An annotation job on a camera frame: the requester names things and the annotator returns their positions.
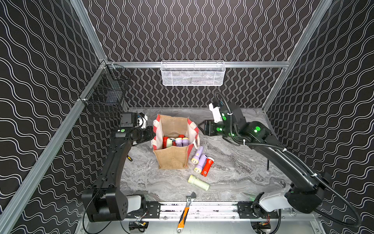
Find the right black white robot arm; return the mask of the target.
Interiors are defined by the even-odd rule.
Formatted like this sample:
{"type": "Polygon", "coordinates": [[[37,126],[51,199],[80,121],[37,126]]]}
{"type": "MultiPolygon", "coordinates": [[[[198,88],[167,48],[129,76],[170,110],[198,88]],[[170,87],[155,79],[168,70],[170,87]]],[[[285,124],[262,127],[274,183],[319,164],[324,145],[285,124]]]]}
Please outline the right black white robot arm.
{"type": "Polygon", "coordinates": [[[231,103],[209,104],[212,120],[203,121],[201,128],[206,136],[222,136],[236,146],[243,145],[265,156],[290,180],[290,185],[273,192],[259,193],[248,208],[250,215],[267,218],[273,211],[295,209],[304,214],[317,214],[346,227],[359,227],[362,223],[357,210],[329,184],[328,174],[319,174],[301,159],[289,152],[264,124],[247,122],[239,106],[231,103]],[[341,221],[321,211],[318,207],[329,190],[353,212],[353,221],[341,221]]]}

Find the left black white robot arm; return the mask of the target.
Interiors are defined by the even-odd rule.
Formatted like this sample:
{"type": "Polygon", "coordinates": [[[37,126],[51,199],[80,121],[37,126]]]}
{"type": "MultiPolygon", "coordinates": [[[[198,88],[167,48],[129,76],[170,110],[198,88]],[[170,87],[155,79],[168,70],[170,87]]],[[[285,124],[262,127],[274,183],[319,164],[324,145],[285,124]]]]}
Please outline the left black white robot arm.
{"type": "Polygon", "coordinates": [[[151,141],[155,133],[143,113],[125,112],[120,116],[119,126],[111,132],[110,151],[98,179],[81,196],[90,222],[120,221],[129,215],[144,215],[147,210],[145,197],[124,194],[120,182],[132,146],[151,141]]]}

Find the red jute Christmas tote bag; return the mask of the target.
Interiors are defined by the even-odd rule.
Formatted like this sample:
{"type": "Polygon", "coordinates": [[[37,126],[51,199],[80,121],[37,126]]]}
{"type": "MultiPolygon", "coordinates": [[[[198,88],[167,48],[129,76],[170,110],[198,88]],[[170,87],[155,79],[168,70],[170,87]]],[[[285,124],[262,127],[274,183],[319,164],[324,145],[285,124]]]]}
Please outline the red jute Christmas tote bag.
{"type": "Polygon", "coordinates": [[[159,114],[153,121],[153,130],[156,137],[152,139],[152,146],[159,168],[164,170],[187,169],[193,148],[200,147],[199,129],[195,122],[189,118],[159,114]],[[176,139],[179,135],[189,138],[189,146],[177,147],[174,145],[163,149],[163,137],[176,139]]]}

